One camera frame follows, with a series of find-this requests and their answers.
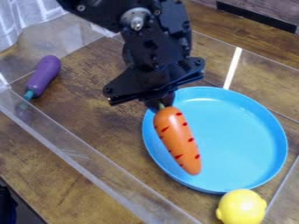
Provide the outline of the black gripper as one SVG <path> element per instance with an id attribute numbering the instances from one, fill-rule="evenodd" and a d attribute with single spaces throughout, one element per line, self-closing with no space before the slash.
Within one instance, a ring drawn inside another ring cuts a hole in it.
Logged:
<path id="1" fill-rule="evenodd" d="M 130 67 L 105 87 L 103 95 L 111 106 L 139 100 L 151 110 L 160 103 L 174 105 L 176 90 L 181 85 L 204 78 L 206 60 L 190 57 L 151 72 Z"/>

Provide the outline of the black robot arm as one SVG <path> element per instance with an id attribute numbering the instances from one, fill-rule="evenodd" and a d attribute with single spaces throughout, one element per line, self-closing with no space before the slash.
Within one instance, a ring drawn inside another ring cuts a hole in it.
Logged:
<path id="1" fill-rule="evenodd" d="M 109 103 L 172 105 L 178 87 L 204 78 L 192 56 L 193 28 L 184 0 L 57 0 L 75 16 L 122 35 L 126 71 L 103 87 Z"/>

